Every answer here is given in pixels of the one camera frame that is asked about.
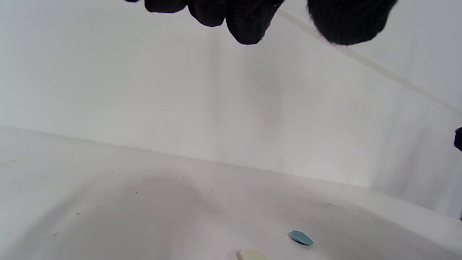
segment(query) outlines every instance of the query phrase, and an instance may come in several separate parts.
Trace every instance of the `blue pebble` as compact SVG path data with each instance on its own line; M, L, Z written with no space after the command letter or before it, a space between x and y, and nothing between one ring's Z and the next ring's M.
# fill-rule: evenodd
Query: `blue pebble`
M294 230L294 231L290 232L290 237L295 242L299 242L299 243L307 245L307 246L311 246L312 244L314 244L314 242L311 240L311 238L309 238L307 235L305 235L303 232L300 232L300 231Z

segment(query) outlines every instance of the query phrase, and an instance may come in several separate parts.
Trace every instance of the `white container wall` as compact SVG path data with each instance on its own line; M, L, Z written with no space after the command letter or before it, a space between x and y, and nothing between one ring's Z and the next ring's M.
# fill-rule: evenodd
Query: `white container wall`
M345 48L303 0L254 46L187 10L1 2L0 259L306 258L293 229L313 259L460 259L462 3L432 3Z

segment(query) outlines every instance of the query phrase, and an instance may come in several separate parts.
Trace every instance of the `glove finger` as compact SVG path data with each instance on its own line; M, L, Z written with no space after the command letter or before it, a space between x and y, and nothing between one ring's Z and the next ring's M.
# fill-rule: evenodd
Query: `glove finger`
M462 151L462 127L456 130L456 137L454 138L454 146Z
M145 0L146 10L150 12L173 13L182 10L186 0Z
M241 44L255 44L265 35L284 0L231 0L226 13L230 33Z
M205 26L218 26L225 20L228 0L190 0L189 12Z
M397 0L308 0L318 31L331 43L351 45L372 40L387 22Z

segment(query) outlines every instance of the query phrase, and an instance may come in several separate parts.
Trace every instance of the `small stone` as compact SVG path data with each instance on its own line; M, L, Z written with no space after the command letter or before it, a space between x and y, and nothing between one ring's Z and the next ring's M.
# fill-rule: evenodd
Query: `small stone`
M240 260L268 260L266 256L252 249L241 250L238 258Z
M304 244L304 245L307 245L307 246L311 246L312 244L314 244L314 242L311 240L311 238L309 238L307 235L305 235L303 232L301 231L292 231L290 232L290 238L292 240L294 240L295 242L298 242L300 244Z

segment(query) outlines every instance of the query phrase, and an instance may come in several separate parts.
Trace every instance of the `black glove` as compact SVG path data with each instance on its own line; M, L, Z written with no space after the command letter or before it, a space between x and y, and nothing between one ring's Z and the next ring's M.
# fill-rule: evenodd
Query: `black glove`
M201 24L221 25L242 44L255 44L265 35L274 14L284 0L144 0L150 12L173 13L188 5L189 12Z
M454 146L462 152L462 127L456 130Z
M221 25L242 44L255 44L265 35L284 0L145 0L150 12L173 13L186 5L206 26ZM319 32L331 43L351 45L373 39L385 27L397 0L308 0Z
M372 40L383 30L397 0L308 0L318 31L331 43Z

